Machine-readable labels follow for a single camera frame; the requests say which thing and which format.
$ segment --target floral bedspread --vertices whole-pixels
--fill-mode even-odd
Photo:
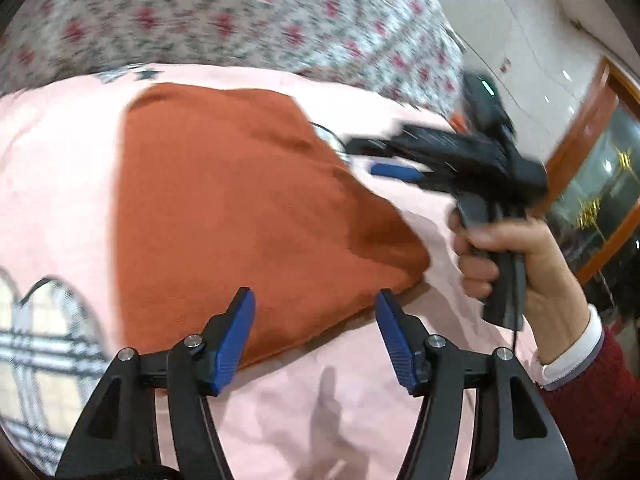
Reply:
[[[26,0],[0,95],[134,63],[272,68],[452,112],[462,52],[438,0]]]

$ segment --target human hand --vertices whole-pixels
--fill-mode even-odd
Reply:
[[[543,221],[505,219],[467,230],[459,213],[453,211],[449,228],[455,233],[453,249],[460,256],[462,286],[472,298],[487,298],[499,275],[496,264],[474,256],[472,248],[524,255],[528,281],[525,317],[542,364],[555,361],[578,340],[589,323],[587,300]]]

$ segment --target patterned fabric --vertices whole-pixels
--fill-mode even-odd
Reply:
[[[45,278],[19,297],[0,269],[0,424],[53,474],[108,361],[97,326],[65,283]]]
[[[445,117],[462,78],[438,0],[27,0],[0,39],[0,94],[149,62],[284,70]]]

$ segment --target pink bedsheet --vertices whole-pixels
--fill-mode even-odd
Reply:
[[[0,266],[23,293],[50,274],[72,284],[97,317],[109,357],[120,347],[121,332],[111,261],[120,119],[148,85],[282,92],[311,121],[344,139],[387,136],[397,120],[448,128],[430,112],[288,73],[197,65],[153,69],[159,71],[155,81],[139,80],[135,71],[82,76],[0,100]],[[431,253],[425,280],[432,287],[406,310],[461,348],[490,352],[507,344],[510,334],[483,322],[478,302],[460,287],[446,227],[452,199],[373,177],[368,164],[355,160],[354,175],[398,208]],[[518,357],[532,373],[534,350],[527,326]],[[466,475],[473,404],[467,393],[453,479]],[[382,480],[397,475],[420,399],[398,385],[375,322],[363,316],[318,348],[309,345],[241,371],[210,406],[236,479]],[[175,466],[162,396],[158,423],[163,460]]]

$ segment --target white shirt cuff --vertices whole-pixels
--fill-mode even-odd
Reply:
[[[595,351],[598,345],[601,345],[602,339],[602,322],[598,311],[593,305],[589,305],[589,323],[582,335],[579,337],[571,348],[564,352],[558,359],[551,364],[544,365],[542,367],[542,380],[541,386],[547,386],[548,384],[555,383],[563,378],[570,380],[568,375],[572,374],[577,368],[584,369],[581,366],[588,358],[595,357],[593,354],[597,354]]]

